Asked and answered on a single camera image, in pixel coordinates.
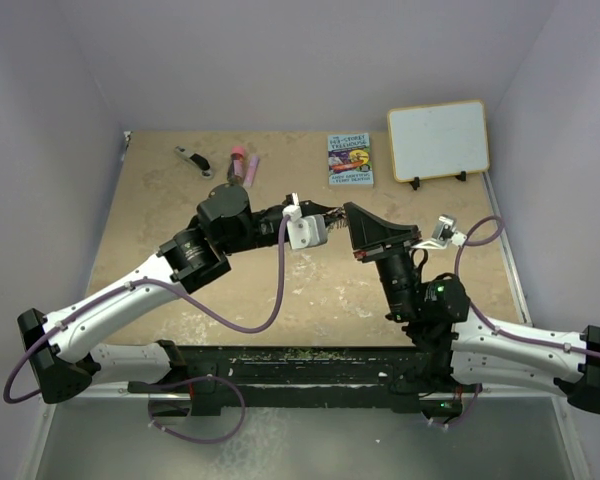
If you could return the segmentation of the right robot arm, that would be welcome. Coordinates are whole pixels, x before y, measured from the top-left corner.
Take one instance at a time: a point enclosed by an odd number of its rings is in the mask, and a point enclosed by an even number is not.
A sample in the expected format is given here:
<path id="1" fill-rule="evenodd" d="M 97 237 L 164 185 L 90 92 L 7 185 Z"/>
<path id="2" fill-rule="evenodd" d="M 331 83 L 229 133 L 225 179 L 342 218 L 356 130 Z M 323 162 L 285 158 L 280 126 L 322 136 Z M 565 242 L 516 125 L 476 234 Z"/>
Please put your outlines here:
<path id="1" fill-rule="evenodd" d="M 355 258 L 376 266 L 388 319 L 436 358 L 424 369 L 432 389 L 447 391 L 456 383 L 518 386 L 562 396 L 600 415 L 600 327 L 561 332 L 492 319 L 470 299 L 457 271 L 423 280 L 416 252 L 449 245 L 464 251 L 476 244 L 452 216 L 441 215 L 425 239 L 417 226 L 391 223 L 352 202 L 344 212 Z"/>

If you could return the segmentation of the large keyring with small rings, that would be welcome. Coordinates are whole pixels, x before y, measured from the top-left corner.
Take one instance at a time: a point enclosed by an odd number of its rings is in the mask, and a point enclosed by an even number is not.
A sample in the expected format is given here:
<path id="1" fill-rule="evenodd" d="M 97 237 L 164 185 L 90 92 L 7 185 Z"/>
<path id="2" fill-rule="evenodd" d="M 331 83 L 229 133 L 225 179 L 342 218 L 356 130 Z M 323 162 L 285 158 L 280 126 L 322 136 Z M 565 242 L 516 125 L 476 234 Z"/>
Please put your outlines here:
<path id="1" fill-rule="evenodd" d="M 342 229 L 348 226 L 348 218 L 343 207 L 329 210 L 323 215 L 326 229 L 331 232 L 334 229 Z"/>

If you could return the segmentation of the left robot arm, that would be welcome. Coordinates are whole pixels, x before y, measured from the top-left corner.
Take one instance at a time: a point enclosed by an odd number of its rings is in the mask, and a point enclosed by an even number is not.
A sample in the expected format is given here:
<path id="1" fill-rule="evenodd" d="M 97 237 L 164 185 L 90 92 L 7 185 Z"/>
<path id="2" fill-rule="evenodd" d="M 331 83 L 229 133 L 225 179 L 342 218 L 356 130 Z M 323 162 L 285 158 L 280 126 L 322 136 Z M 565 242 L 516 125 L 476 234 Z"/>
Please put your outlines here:
<path id="1" fill-rule="evenodd" d="M 243 187 L 217 186 L 185 229 L 123 278 L 69 307 L 21 313 L 17 324 L 25 354 L 17 365 L 31 367 L 38 384 L 33 393 L 46 403 L 67 401 L 112 371 L 114 360 L 95 352 L 103 340 L 176 299 L 200 308 L 192 293 L 229 272 L 229 255 L 274 246 L 283 269 L 284 247 L 323 245 L 329 231 L 345 223 L 342 207 L 289 194 L 278 205 L 253 211 Z"/>

